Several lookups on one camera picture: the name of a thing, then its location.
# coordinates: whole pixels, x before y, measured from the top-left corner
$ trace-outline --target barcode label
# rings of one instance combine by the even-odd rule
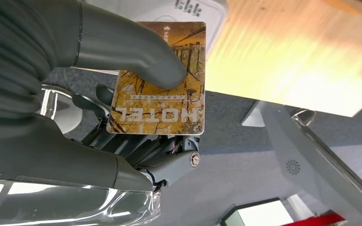
[[[176,0],[175,8],[182,10],[184,13],[190,13],[193,16],[200,16],[202,13],[199,3],[192,3],[191,0]]]

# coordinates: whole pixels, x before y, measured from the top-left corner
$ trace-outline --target metal bracket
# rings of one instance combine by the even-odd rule
[[[196,151],[167,154],[147,160],[139,167],[145,169],[152,176],[154,182],[164,180],[165,186],[170,186],[199,164],[199,158],[196,156],[199,157],[199,153]]]

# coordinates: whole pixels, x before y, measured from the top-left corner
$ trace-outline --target wooden table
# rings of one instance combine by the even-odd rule
[[[228,0],[206,89],[320,112],[362,109],[362,16],[321,0]]]

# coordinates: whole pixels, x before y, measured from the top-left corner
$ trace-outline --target white panel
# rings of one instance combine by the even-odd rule
[[[133,21],[206,23],[208,54],[227,16],[224,1],[214,0],[85,0]]]
[[[238,212],[246,226],[280,226],[293,223],[281,201],[248,207]]]

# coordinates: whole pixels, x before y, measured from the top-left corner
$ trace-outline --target gray stand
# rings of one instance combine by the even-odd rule
[[[265,126],[282,174],[349,225],[362,225],[362,180],[299,117],[258,101],[242,125]]]

